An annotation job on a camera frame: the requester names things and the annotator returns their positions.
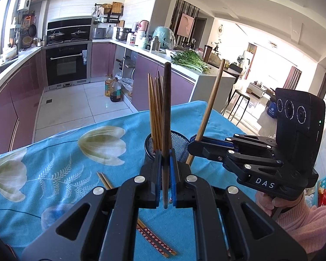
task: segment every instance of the pink sweater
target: pink sweater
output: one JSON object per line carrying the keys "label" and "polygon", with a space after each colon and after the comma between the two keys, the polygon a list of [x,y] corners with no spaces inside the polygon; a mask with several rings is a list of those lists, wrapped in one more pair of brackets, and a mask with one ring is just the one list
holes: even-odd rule
{"label": "pink sweater", "polygon": [[291,210],[280,214],[277,223],[309,254],[326,243],[326,206],[309,208],[304,199]]}

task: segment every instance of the oven door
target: oven door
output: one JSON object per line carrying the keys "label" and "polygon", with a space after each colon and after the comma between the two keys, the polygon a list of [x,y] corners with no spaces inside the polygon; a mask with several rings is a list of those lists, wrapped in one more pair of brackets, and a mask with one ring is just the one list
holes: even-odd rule
{"label": "oven door", "polygon": [[87,44],[46,49],[48,86],[87,79]]}

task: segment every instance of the teal appliance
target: teal appliance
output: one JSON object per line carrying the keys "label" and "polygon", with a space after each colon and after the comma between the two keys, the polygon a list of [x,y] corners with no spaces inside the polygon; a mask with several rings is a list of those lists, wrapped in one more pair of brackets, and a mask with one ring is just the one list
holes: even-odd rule
{"label": "teal appliance", "polygon": [[163,49],[174,49],[176,45],[175,36],[171,29],[164,26],[158,26],[155,29],[152,37],[157,36],[161,43],[161,48]]}

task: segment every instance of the green leafy vegetable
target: green leafy vegetable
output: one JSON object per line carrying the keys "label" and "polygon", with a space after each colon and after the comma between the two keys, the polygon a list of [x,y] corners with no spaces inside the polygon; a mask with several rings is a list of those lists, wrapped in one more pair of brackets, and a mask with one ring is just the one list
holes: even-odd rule
{"label": "green leafy vegetable", "polygon": [[175,65],[194,69],[200,73],[209,72],[208,65],[204,63],[199,55],[193,50],[177,53],[175,56],[172,56],[171,59],[172,63]]}

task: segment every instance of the oven handle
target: oven handle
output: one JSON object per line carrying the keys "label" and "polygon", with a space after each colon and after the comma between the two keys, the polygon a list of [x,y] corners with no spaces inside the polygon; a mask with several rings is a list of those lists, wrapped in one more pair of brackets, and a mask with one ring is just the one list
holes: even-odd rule
{"label": "oven handle", "polygon": [[83,54],[76,54],[76,55],[70,55],[70,56],[64,56],[64,57],[57,57],[57,58],[50,58],[52,60],[57,60],[57,59],[63,59],[63,58],[68,58],[68,57],[75,57],[75,56],[82,56]]}

